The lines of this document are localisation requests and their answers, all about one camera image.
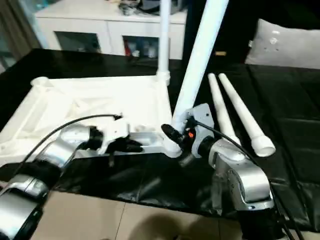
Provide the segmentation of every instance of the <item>table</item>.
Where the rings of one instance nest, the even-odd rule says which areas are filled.
[[[36,77],[153,75],[156,66],[129,62],[123,56],[35,49],[0,75],[0,128]],[[256,160],[301,230],[320,232],[320,71],[245,64],[208,69],[226,73],[273,140],[276,153]],[[173,109],[184,71],[177,60],[170,61],[170,71],[168,91]],[[235,110],[229,99],[224,99],[236,134],[253,153]],[[207,78],[196,99],[196,104],[200,103],[209,103],[214,114]],[[217,217],[210,199],[213,169],[205,159],[197,159],[186,168],[180,167],[179,160],[162,154],[119,156],[109,168],[107,158],[79,159],[72,163],[57,190]],[[9,164],[0,168],[0,181],[7,181],[16,167]],[[222,217],[235,217],[228,194],[223,195]]]

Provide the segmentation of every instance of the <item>white pvc pipe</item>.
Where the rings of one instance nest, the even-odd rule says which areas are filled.
[[[224,98],[222,97],[216,76],[213,73],[208,75],[209,84],[213,99],[213,104],[216,112],[216,117],[220,126],[220,130],[223,134],[234,140],[237,144],[241,145],[239,138],[235,134],[235,130],[230,121],[230,117],[225,105]]]
[[[219,75],[219,79],[228,94],[237,114],[239,115],[242,124],[245,127],[249,137],[251,138],[251,145],[255,153],[259,157],[267,157],[272,155],[276,148],[269,137],[267,137],[261,130],[260,126],[256,122],[248,110],[237,91],[234,89],[229,79],[224,73]]]
[[[185,127],[184,113],[194,106],[228,1],[206,1],[172,119],[172,126],[181,133]]]
[[[161,0],[160,3],[160,39],[158,49],[158,70],[157,76],[164,80],[167,85],[170,83],[169,72],[169,26],[171,15],[171,0]]]

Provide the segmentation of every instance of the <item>white pillow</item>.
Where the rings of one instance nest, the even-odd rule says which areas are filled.
[[[320,69],[320,30],[286,28],[259,19],[245,63]]]

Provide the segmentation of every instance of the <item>black cable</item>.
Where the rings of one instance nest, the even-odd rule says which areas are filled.
[[[86,120],[86,119],[93,119],[93,118],[102,118],[102,117],[113,117],[115,120],[121,118],[121,116],[115,115],[115,114],[96,114],[96,115],[89,115],[89,116],[83,116],[83,117],[79,117],[76,118],[74,120],[68,121],[65,124],[55,128],[54,130],[52,130],[50,133],[48,133],[44,138],[41,139],[41,141],[35,145],[35,147],[24,157],[24,159],[20,162],[18,168],[14,171],[14,174],[12,175],[12,177],[14,177],[19,170],[22,168],[22,166],[24,165],[24,163],[31,157],[32,154],[34,154],[34,152],[46,141],[48,140],[48,138],[50,138],[53,134],[57,133],[58,131],[64,129],[65,127],[80,122],[82,120]]]
[[[248,156],[248,158],[249,158],[255,165],[259,166],[258,163],[257,163],[257,161],[255,160],[255,158],[254,158],[243,146],[241,146],[240,144],[238,144],[236,141],[234,141],[233,139],[231,139],[229,136],[225,135],[224,133],[222,133],[222,132],[220,132],[220,131],[218,131],[218,130],[215,130],[213,127],[210,127],[210,126],[208,126],[208,125],[206,125],[206,124],[204,124],[204,123],[202,123],[202,122],[200,122],[200,121],[195,120],[193,117],[189,118],[189,120],[190,120],[192,123],[194,123],[194,124],[196,124],[196,125],[199,125],[199,126],[205,128],[205,129],[208,129],[208,130],[214,132],[215,134],[219,135],[220,137],[227,139],[229,142],[231,142],[232,144],[234,144],[238,149],[240,149],[244,154],[246,154],[246,155]],[[280,202],[283,210],[285,211],[285,213],[286,213],[286,215],[288,216],[290,222],[292,223],[293,228],[294,228],[294,230],[295,230],[295,232],[296,232],[299,240],[305,240],[305,238],[303,237],[301,231],[299,230],[296,222],[294,221],[294,218],[293,218],[292,214],[290,213],[290,211],[288,210],[288,208],[284,205],[284,202],[283,202],[282,199],[279,197],[279,195],[276,194],[276,191],[274,191],[274,189],[273,189],[273,187],[272,187],[272,184],[271,184],[271,183],[269,183],[269,184],[270,184],[270,190],[271,190],[272,195],[275,196],[275,197],[277,197],[277,199],[279,200],[279,202]],[[280,214],[280,216],[281,216],[282,218],[284,218],[284,216],[283,216],[283,215],[281,214],[281,212],[280,212],[280,209],[279,209],[279,206],[277,205],[277,202],[274,202],[274,205],[276,206],[276,209],[277,209],[278,213]],[[290,240],[294,240],[294,237],[292,236],[292,234],[291,234],[290,231],[288,231],[288,232],[286,231],[286,233],[287,233],[287,236],[288,236],[288,238],[289,238]]]

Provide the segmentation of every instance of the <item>white vertical pole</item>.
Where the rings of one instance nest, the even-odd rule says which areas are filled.
[[[171,15],[171,0],[161,0],[160,2],[160,39],[158,50],[158,70],[156,72],[160,80],[170,83],[169,72],[169,26]]]
[[[194,106],[229,0],[207,0],[195,38],[183,84],[173,114],[172,126],[184,130],[184,112]]]

